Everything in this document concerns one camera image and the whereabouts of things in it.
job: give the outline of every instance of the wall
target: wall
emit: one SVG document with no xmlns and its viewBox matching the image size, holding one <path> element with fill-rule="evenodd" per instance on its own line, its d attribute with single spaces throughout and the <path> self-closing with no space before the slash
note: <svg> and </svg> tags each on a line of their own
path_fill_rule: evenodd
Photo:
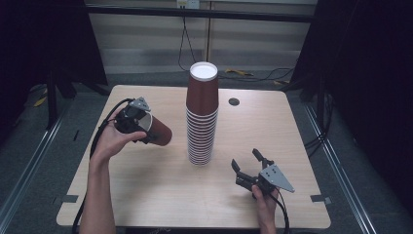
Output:
<svg viewBox="0 0 413 234">
<path fill-rule="evenodd" d="M 270 3 L 202 1 L 201 9 L 312 15 L 315 2 L 267 0 Z M 175 8 L 176 1 L 97 1 L 130 7 Z M 178 71 L 183 19 L 90 14 L 106 73 Z M 238 19 L 185 19 L 196 60 L 213 62 L 219 69 L 274 69 L 293 67 L 300 55 L 309 24 Z M 180 63 L 193 59 L 186 37 Z"/>
</svg>

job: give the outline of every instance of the white cup rim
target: white cup rim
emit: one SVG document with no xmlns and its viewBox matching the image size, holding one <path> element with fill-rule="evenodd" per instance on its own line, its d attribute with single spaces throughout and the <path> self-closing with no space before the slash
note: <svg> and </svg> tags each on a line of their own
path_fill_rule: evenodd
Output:
<svg viewBox="0 0 413 234">
<path fill-rule="evenodd" d="M 198 152 L 198 151 L 194 151 L 192 149 L 188 149 L 188 152 L 191 152 L 192 156 L 194 157 L 209 157 L 209 155 L 212 153 L 212 149 L 206 152 Z"/>
<path fill-rule="evenodd" d="M 206 125 L 210 123 L 215 123 L 218 120 L 218 115 L 209 118 L 209 119 L 197 119 L 192 116 L 186 115 L 186 120 L 191 121 L 194 124 L 201 124 L 201 125 Z"/>
<path fill-rule="evenodd" d="M 187 126 L 188 130 L 190 130 L 192 133 L 198 134 L 198 135 L 199 134 L 207 134 L 207 133 L 210 133 L 210 132 L 216 130 L 216 123 L 213 124 L 213 125 L 209 125 L 205 128 L 200 128 L 198 126 L 194 126 L 191 123 L 187 123 L 186 126 Z"/>
<path fill-rule="evenodd" d="M 143 116 L 139 121 L 139 127 L 141 127 L 142 129 L 144 129 L 145 131 L 149 132 L 149 130 L 152 127 L 152 123 L 153 123 L 153 116 L 151 114 L 151 112 L 147 112 L 145 111 L 145 116 Z"/>
<path fill-rule="evenodd" d="M 208 142 L 208 141 L 211 141 L 211 140 L 213 140 L 213 139 L 215 138 L 215 134 L 214 134 L 214 133 L 213 133 L 213 134 L 210 134 L 210 135 L 207 135 L 207 136 L 194 136 L 194 135 L 188 133 L 187 136 L 188 136 L 189 138 L 191 138 L 192 140 L 197 140 L 197 141 L 199 141 L 199 142 Z"/>
<path fill-rule="evenodd" d="M 209 161 L 212 158 L 212 153 L 210 153 L 209 155 L 207 155 L 206 157 L 202 156 L 195 156 L 195 155 L 191 155 L 191 153 L 188 151 L 188 157 L 192 160 L 196 160 L 198 162 L 206 162 Z"/>
<path fill-rule="evenodd" d="M 194 128 L 191 125 L 187 125 L 187 130 L 188 132 L 191 132 L 191 134 L 200 136 L 200 135 L 210 135 L 211 133 L 215 132 L 215 127 L 216 125 L 214 125 L 213 127 L 210 127 L 209 129 L 197 129 L 196 127 Z"/>
<path fill-rule="evenodd" d="M 211 160 L 211 158 L 209 158 L 208 160 L 206 160 L 206 161 L 203 161 L 203 162 L 194 162 L 189 156 L 188 156 L 188 158 L 189 158 L 189 162 L 190 163 L 192 163 L 193 165 L 195 165 L 195 166 L 205 166 L 205 165 L 207 165 L 209 162 L 210 162 L 210 160 Z"/>
<path fill-rule="evenodd" d="M 216 120 L 215 121 L 212 121 L 212 122 L 208 122 L 208 123 L 196 123 L 196 122 L 194 122 L 194 121 L 192 121 L 192 120 L 187 120 L 187 124 L 188 125 L 191 125 L 191 127 L 193 128 L 193 129 L 209 129 L 209 128 L 212 128 L 212 127 L 214 127 L 215 125 L 216 125 Z"/>
<path fill-rule="evenodd" d="M 195 147 L 209 147 L 213 145 L 214 139 L 206 142 L 198 142 L 198 141 L 193 141 L 193 140 L 188 140 L 188 145 L 193 145 Z"/>
<path fill-rule="evenodd" d="M 194 149 L 196 151 L 205 152 L 205 151 L 211 150 L 213 148 L 213 143 L 198 146 L 198 145 L 192 145 L 191 143 L 188 142 L 188 147 L 190 147 L 191 149 Z"/>
<path fill-rule="evenodd" d="M 191 77 L 201 82 L 211 81 L 218 75 L 218 68 L 214 64 L 207 61 L 199 61 L 194 63 L 189 71 L 191 73 Z"/>
<path fill-rule="evenodd" d="M 215 111 L 213 111 L 212 113 L 208 114 L 208 115 L 198 115 L 193 113 L 191 110 L 188 109 L 188 106 L 186 107 L 186 111 L 189 115 L 196 117 L 196 118 L 200 118 L 200 119 L 208 119 L 210 117 L 215 117 L 218 113 L 218 108 L 216 108 Z"/>
</svg>

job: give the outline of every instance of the hand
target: hand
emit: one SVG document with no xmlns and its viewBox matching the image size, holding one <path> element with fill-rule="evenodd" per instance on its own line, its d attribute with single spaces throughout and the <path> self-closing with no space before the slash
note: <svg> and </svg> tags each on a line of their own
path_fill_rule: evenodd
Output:
<svg viewBox="0 0 413 234">
<path fill-rule="evenodd" d="M 146 137 L 146 133 L 144 132 L 122 134 L 115 128 L 114 119 L 121 110 L 122 107 L 118 108 L 109 117 L 109 123 L 97 142 L 93 158 L 96 157 L 104 161 L 109 161 L 109 159 L 119 153 L 128 142 Z"/>
<path fill-rule="evenodd" d="M 277 203 L 270 196 L 263 196 L 257 185 L 252 185 L 252 193 L 257 199 L 258 224 L 261 234 L 276 233 L 276 206 Z M 277 198 L 279 191 L 275 189 L 272 195 Z"/>
</svg>

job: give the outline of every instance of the wooden tabletop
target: wooden tabletop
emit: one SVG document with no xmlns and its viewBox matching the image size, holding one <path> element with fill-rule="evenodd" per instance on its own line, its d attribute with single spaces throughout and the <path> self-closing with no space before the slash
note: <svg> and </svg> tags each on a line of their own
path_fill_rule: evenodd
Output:
<svg viewBox="0 0 413 234">
<path fill-rule="evenodd" d="M 319 186 L 299 135 L 287 98 L 282 92 L 219 90 L 219 112 L 212 160 L 195 166 L 188 160 L 185 118 L 186 88 L 116 86 L 96 127 L 124 98 L 145 97 L 152 114 L 169 126 L 167 146 L 129 143 L 110 162 L 111 192 L 118 226 L 257 228 L 251 192 L 236 185 L 231 161 L 242 172 L 261 171 L 252 155 L 257 148 L 274 160 L 295 189 L 282 190 L 290 227 L 327 228 L 330 218 L 323 202 L 313 203 Z M 240 104 L 233 106 L 230 98 Z M 87 186 L 92 140 L 67 192 L 77 203 L 63 203 L 57 223 L 71 225 Z M 284 227 L 281 209 L 278 227 Z"/>
</svg>

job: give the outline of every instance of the brown paper cup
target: brown paper cup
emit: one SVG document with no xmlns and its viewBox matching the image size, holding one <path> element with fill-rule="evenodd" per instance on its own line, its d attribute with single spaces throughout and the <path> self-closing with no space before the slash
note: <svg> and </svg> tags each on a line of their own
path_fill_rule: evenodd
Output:
<svg viewBox="0 0 413 234">
<path fill-rule="evenodd" d="M 186 97 L 188 158 L 205 165 L 212 157 L 218 115 L 218 69 L 209 62 L 191 66 Z"/>
<path fill-rule="evenodd" d="M 149 143 L 160 146 L 165 146 L 170 143 L 172 130 L 151 113 L 147 112 L 146 115 L 139 120 L 139 125 L 153 137 Z"/>
<path fill-rule="evenodd" d="M 201 61 L 190 69 L 186 106 L 196 115 L 209 115 L 218 108 L 218 69 Z"/>
</svg>

